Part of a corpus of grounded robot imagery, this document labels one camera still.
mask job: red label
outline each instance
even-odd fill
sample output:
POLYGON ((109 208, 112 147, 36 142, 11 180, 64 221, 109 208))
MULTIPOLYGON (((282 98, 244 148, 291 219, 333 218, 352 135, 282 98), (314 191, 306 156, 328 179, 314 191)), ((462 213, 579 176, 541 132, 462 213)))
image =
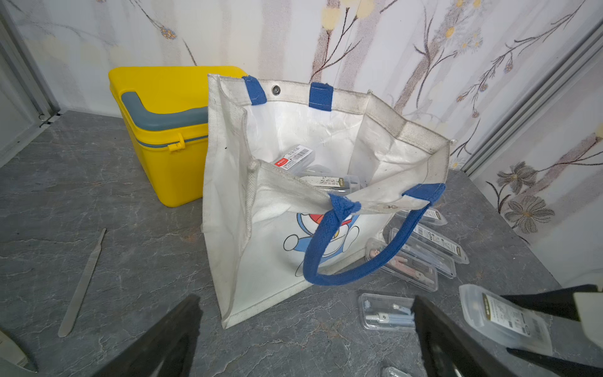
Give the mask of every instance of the red label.
POLYGON ((289 160, 283 157, 277 163, 275 163, 275 165, 278 166, 278 167, 281 167, 284 164, 286 164, 287 162, 289 162, 289 160))

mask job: clear plastic case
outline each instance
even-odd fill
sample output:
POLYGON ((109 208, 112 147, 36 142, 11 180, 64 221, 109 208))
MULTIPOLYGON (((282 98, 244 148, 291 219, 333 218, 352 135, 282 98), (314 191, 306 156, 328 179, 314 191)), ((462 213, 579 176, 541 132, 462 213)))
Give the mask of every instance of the clear plastic case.
MULTIPOLYGON (((392 228, 388 241, 391 242, 397 234, 398 228, 392 228)), ((433 265, 440 274, 448 279, 456 277, 456 265, 451 257, 416 238, 409 237, 406 244, 402 246, 402 251, 433 265)))
MULTIPOLYGON (((406 216, 408 216, 409 212, 410 211, 400 211, 400 212, 396 213, 396 216, 399 216, 401 218, 406 218, 406 216)), ((442 215, 442 213, 435 208, 429 208, 428 210, 426 210, 425 214, 423 214, 423 217, 421 217, 421 220, 419 220, 419 221, 423 224, 434 225, 434 226, 448 224, 448 220, 446 220, 444 215, 442 215)))
POLYGON ((291 148, 281 158, 274 161, 273 164, 294 176, 299 176, 314 162, 314 156, 313 149, 300 144, 291 148))
MULTIPOLYGON (((369 238, 364 255, 366 260, 376 257, 386 246, 376 238, 369 238)), ((398 252, 381 269, 426 291, 438 290, 438 271, 435 267, 405 252, 398 252)))
POLYGON ((360 190, 358 176, 334 176, 321 165, 310 166, 301 174, 301 180, 335 195, 348 195, 360 190))
POLYGON ((415 226, 415 229, 412 230, 411 237, 439 250, 444 253, 444 255, 450 256, 456 263, 469 263, 469 258, 467 257, 467 254, 465 254, 465 250, 463 250, 459 244, 425 225, 420 224, 415 226))
POLYGON ((505 347, 551 356, 551 336, 544 319, 478 285, 459 287, 465 321, 505 347))
POLYGON ((404 373, 401 370, 397 370, 394 367, 384 368, 381 372, 381 377, 412 377, 408 373, 404 373))
POLYGON ((362 293, 358 297, 360 321, 365 329, 414 332, 414 299, 362 293))

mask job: floral wallpaper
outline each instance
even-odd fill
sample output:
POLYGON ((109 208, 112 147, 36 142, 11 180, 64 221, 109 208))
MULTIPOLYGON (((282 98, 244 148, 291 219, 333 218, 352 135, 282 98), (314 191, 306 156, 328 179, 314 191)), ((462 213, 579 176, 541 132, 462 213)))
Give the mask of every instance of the floral wallpaper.
POLYGON ((472 177, 565 286, 603 284, 603 52, 472 177))
POLYGON ((456 169, 603 14, 598 0, 0 1, 65 109, 119 116, 118 66, 235 65, 372 90, 456 139, 456 169))

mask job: tree branch pattern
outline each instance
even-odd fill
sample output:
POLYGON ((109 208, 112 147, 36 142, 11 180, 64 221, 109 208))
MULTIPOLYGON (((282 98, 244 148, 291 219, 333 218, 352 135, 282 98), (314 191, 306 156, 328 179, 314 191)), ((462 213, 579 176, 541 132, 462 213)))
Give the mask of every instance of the tree branch pattern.
MULTIPOLYGON (((514 52, 517 54, 516 57, 519 57, 521 55, 521 53, 525 51, 525 49, 529 48, 530 46, 532 46, 536 42, 542 41, 544 43, 546 41, 546 39, 548 37, 550 37, 554 32, 556 32, 559 28, 561 28, 561 27, 565 28, 567 26, 567 24, 574 18, 574 16, 577 14, 577 12, 580 10, 580 8, 582 7, 582 5, 585 2, 586 2, 586 0, 583 0, 583 2, 580 3, 580 5, 573 12, 571 12, 569 14, 566 14, 565 16, 559 18, 555 22, 551 22, 551 27, 548 28, 546 31, 544 31, 544 32, 542 32, 542 33, 540 33, 540 34, 538 34, 536 36, 531 36, 531 37, 527 37, 527 38, 524 38, 524 39, 514 39, 513 43, 511 43, 511 44, 506 43, 505 47, 507 48, 507 50, 502 55, 499 55, 494 60, 492 60, 492 64, 479 77, 478 81, 475 84, 471 85, 465 92, 461 93, 456 98, 456 101, 457 102, 461 102, 465 98, 467 98, 467 96, 469 96, 469 95, 472 94, 472 97, 471 97, 471 104, 472 104, 472 114, 471 114, 471 117, 472 118, 479 118, 480 117, 480 112, 476 109, 476 104, 478 102, 479 95, 480 95, 480 93, 483 93, 483 92, 485 92, 488 89, 488 81, 490 79, 494 78, 494 76, 496 75, 496 70, 501 66, 501 64, 506 61, 505 67, 504 67, 503 71, 504 71, 504 73, 511 72, 511 70, 514 67, 514 61, 513 61, 513 54, 514 54, 514 52)), ((475 131, 477 131, 478 126, 479 126, 479 121, 478 121, 477 126, 475 127, 475 129, 471 133, 471 136, 469 136, 469 138, 460 145, 460 149, 457 148, 457 150, 458 150, 457 157, 459 157, 459 155, 462 152, 462 150, 464 150, 469 155, 471 155, 471 153, 469 153, 469 151, 467 150, 467 143, 469 143, 469 141, 471 140, 471 138, 473 137, 473 135, 475 135, 475 131)))

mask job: blurry black object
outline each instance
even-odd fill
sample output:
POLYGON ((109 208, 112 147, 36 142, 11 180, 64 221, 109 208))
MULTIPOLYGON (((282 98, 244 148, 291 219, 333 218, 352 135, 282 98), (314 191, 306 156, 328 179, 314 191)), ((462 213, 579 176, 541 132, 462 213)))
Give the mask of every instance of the blurry black object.
POLYGON ((598 292, 598 290, 594 284, 585 284, 551 292, 508 294, 502 297, 522 308, 580 321, 576 303, 573 301, 573 294, 576 292, 598 292))
POLYGON ((532 364, 536 364, 545 369, 548 369, 562 377, 601 377, 603 369, 592 367, 584 364, 575 363, 573 361, 558 359, 551 356, 540 355, 522 349, 507 348, 507 352, 513 356, 517 356, 532 364))
POLYGON ((428 299, 412 305, 428 377, 515 377, 428 299))
MULTIPOLYGON (((597 287, 596 285, 581 285, 540 294, 503 297, 526 309, 580 321, 573 299, 575 292, 597 292, 597 287)), ((417 296, 415 298, 412 311, 415 314, 415 327, 421 342, 421 352, 428 377, 514 376, 424 297, 417 296)), ((526 350, 507 348, 507 352, 562 377, 603 377, 601 368, 526 350)))
POLYGON ((199 297, 188 295, 93 377, 148 377, 160 365, 157 377, 188 376, 195 356, 201 314, 199 297))
MULTIPOLYGON (((578 309, 576 308, 576 303, 573 299, 573 294, 576 292, 597 293, 598 289, 594 284, 585 284, 551 292, 507 295, 503 297, 521 306, 522 308, 580 322, 578 309)), ((530 363, 548 369, 562 377, 603 377, 602 368, 592 367, 551 356, 544 356, 540 355, 539 353, 522 349, 507 348, 507 352, 513 356, 517 356, 521 359, 529 361, 530 363)))

